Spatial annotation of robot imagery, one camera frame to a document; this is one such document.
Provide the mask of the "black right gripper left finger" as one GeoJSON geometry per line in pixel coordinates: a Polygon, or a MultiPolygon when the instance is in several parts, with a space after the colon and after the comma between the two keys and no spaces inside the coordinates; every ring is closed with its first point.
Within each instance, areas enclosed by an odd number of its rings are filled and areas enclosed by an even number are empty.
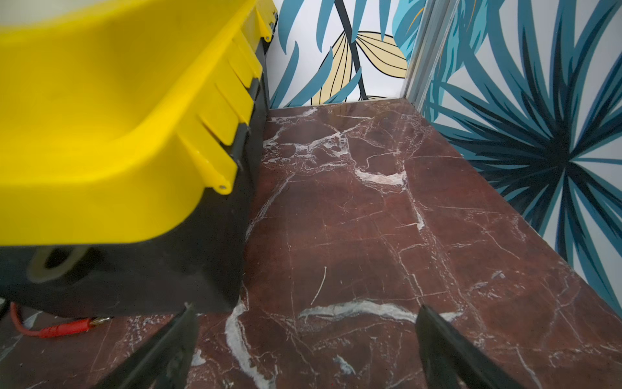
{"type": "Polygon", "coordinates": [[[199,336],[192,304],[175,315],[96,388],[184,388],[199,336]]]}

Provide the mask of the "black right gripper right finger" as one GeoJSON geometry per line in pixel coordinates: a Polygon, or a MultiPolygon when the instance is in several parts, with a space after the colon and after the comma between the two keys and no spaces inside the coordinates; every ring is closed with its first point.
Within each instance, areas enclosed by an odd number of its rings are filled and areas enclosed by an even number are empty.
{"type": "Polygon", "coordinates": [[[429,306],[420,308],[416,335],[429,388],[522,387],[429,306]]]}

